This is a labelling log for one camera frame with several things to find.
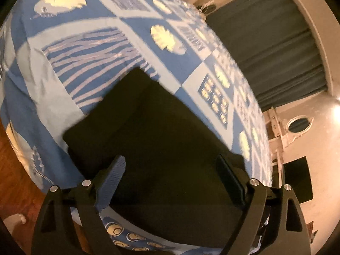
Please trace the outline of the black television screen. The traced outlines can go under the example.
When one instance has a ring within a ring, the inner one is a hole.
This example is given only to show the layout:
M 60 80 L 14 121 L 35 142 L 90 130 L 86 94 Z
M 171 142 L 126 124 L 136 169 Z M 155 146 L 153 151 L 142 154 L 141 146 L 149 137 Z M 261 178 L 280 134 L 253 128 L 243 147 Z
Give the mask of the black television screen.
M 306 157 L 283 164 L 284 181 L 289 184 L 299 203 L 313 199 L 312 181 Z

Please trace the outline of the cream vanity dresser with mirror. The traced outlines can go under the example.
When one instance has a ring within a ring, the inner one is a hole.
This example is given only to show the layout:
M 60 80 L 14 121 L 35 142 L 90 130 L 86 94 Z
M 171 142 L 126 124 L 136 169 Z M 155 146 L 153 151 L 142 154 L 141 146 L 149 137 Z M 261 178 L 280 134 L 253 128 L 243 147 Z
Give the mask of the cream vanity dresser with mirror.
M 282 119 L 273 107 L 265 111 L 263 116 L 269 138 L 272 167 L 277 168 L 277 174 L 273 175 L 273 186 L 280 188 L 285 183 L 285 150 L 311 129 L 314 118 L 298 115 L 289 120 Z

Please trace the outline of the blue patterned bed sheet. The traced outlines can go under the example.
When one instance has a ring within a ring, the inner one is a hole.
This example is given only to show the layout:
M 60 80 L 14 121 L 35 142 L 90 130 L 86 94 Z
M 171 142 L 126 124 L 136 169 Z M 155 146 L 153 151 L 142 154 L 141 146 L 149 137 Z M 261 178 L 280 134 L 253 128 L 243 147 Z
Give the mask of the blue patterned bed sheet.
M 228 50 L 181 0 L 18 0 L 1 26 L 1 119 L 46 191 L 80 181 L 62 133 L 132 68 L 184 102 L 270 185 L 260 106 Z

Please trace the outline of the small desk fan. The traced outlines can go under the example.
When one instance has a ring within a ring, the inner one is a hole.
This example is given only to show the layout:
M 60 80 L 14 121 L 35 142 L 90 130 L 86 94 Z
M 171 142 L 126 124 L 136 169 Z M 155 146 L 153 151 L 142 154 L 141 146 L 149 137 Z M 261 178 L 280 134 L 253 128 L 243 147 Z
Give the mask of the small desk fan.
M 214 12 L 217 9 L 215 3 L 206 3 L 199 8 L 199 12 L 203 15 L 209 15 L 210 13 Z

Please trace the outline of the black pants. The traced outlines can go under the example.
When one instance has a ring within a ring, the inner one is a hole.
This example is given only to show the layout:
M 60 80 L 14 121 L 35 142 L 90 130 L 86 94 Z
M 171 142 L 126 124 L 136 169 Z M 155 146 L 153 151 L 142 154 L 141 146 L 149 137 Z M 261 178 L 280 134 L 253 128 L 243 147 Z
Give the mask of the black pants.
M 63 140 L 86 179 L 125 158 L 110 206 L 137 228 L 205 248 L 223 248 L 231 238 L 242 210 L 217 159 L 244 170 L 243 157 L 141 69 L 125 75 Z

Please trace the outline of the dark green curtain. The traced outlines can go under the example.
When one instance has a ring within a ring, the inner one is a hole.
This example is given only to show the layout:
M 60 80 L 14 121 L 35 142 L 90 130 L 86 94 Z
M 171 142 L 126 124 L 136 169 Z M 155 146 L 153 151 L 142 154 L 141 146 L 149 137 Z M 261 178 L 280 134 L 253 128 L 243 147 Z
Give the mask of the dark green curtain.
M 315 39 L 293 0 L 234 0 L 207 16 L 261 110 L 327 90 Z

